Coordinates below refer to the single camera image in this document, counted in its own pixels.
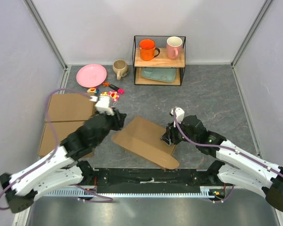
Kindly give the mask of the brown cardboard box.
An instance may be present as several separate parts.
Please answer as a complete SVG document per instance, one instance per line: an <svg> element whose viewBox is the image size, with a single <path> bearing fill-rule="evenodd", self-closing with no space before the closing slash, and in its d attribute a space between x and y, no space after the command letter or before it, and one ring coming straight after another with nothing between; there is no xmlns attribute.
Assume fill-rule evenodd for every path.
<svg viewBox="0 0 283 226"><path fill-rule="evenodd" d="M175 145L168 145L160 138L165 129L149 120L136 116L111 140L123 149L134 153L164 170L173 170L180 163L173 157Z"/></svg>

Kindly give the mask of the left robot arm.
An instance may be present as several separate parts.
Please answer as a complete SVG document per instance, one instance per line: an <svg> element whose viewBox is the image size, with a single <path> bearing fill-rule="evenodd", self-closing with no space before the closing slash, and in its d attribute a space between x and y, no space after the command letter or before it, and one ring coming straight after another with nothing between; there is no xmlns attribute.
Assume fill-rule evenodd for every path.
<svg viewBox="0 0 283 226"><path fill-rule="evenodd" d="M127 115L116 108L110 110L110 113L93 115L31 166L15 174L1 174L3 191L0 195L5 196L6 208L20 213L57 188L79 183L90 185L94 173L86 161L63 171L60 169L90 154L110 131L123 128Z"/></svg>

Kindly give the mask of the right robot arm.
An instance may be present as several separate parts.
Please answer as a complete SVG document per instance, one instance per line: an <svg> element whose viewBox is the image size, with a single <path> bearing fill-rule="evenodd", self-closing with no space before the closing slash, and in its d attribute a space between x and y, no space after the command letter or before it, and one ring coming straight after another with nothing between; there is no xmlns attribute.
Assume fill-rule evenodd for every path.
<svg viewBox="0 0 283 226"><path fill-rule="evenodd" d="M283 212L283 165L268 162L241 149L224 136L207 130L195 115L185 116L176 107L161 139L168 145L189 142L205 155L216 158L206 175L211 185L220 182L257 193L275 209Z"/></svg>

